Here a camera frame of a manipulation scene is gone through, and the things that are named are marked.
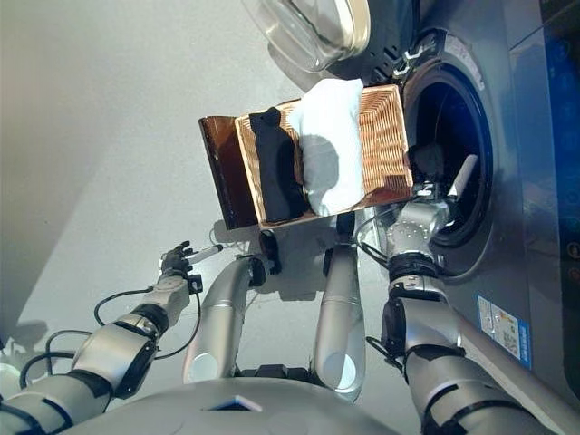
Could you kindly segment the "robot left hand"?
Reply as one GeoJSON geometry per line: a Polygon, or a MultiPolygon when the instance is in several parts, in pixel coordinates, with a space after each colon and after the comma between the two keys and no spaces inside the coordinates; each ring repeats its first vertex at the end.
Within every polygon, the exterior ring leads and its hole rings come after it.
{"type": "Polygon", "coordinates": [[[220,253],[224,249],[222,244],[215,244],[200,250],[195,250],[188,240],[162,254],[159,259],[159,274],[168,276],[170,273],[187,276],[193,266],[220,253]]]}

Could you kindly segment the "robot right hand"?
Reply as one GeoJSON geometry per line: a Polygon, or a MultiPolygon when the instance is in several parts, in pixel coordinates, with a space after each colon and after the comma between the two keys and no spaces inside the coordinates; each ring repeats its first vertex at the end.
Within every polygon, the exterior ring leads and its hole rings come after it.
{"type": "Polygon", "coordinates": [[[419,198],[426,200],[459,200],[463,195],[463,192],[469,183],[469,179],[478,163],[479,157],[477,155],[468,155],[464,159],[457,175],[455,176],[454,180],[452,180],[447,190],[443,189],[443,185],[440,182],[427,180],[422,185],[420,185],[416,195],[419,198]]]}

